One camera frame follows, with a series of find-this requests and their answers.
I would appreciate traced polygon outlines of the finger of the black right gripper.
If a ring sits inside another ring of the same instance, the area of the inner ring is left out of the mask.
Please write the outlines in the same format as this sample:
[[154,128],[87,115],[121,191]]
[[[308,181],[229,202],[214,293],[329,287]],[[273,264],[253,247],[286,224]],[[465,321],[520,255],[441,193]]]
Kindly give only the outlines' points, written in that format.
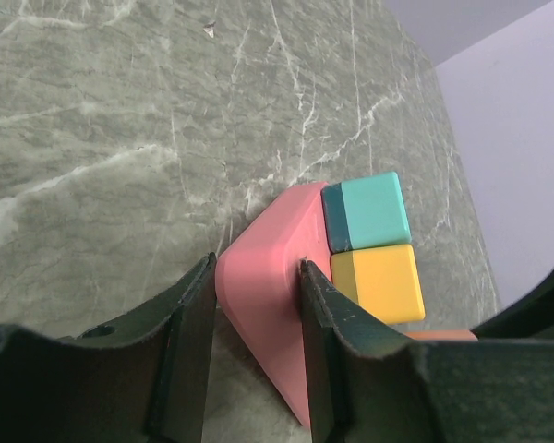
[[554,340],[554,270],[529,294],[472,332],[479,339]]

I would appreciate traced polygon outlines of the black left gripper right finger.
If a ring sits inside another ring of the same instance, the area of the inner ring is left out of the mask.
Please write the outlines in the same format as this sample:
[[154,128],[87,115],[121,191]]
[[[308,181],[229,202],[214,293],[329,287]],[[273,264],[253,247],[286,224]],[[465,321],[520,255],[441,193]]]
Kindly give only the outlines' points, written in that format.
[[554,442],[554,340],[416,341],[301,266],[316,442]]

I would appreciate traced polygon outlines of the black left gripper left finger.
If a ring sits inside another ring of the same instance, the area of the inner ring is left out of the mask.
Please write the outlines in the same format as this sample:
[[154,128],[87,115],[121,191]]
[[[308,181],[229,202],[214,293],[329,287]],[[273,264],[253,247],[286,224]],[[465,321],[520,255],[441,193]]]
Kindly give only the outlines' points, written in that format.
[[0,324],[0,442],[198,442],[216,257],[77,337]]

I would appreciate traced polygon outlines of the pink USB charger plug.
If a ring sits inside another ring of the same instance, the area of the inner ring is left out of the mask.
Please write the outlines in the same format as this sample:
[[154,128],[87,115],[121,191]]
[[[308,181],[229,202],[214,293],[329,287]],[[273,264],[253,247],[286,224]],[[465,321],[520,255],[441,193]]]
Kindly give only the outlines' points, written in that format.
[[404,336],[416,341],[478,341],[469,329],[408,331]]

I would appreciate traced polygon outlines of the yellow USB charger plug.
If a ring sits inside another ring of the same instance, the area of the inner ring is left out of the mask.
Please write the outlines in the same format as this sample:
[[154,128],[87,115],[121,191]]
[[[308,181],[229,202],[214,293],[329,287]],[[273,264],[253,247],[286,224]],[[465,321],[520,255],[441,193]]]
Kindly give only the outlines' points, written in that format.
[[385,324],[420,321],[426,316],[411,245],[334,254],[331,278],[339,292]]

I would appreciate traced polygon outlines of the pink triangular power strip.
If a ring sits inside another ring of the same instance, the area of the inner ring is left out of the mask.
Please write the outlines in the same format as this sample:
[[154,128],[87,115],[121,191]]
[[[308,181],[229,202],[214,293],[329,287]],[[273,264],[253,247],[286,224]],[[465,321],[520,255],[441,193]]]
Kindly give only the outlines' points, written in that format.
[[282,192],[221,254],[215,289],[223,312],[303,426],[310,425],[299,269],[331,272],[321,191]]

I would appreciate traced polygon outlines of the teal USB charger plug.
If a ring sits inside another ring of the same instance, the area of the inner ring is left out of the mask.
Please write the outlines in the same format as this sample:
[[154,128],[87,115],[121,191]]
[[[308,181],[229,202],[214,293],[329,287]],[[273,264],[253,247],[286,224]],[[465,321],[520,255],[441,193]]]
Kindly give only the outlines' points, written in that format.
[[321,199],[333,254],[412,241],[396,172],[327,185]]

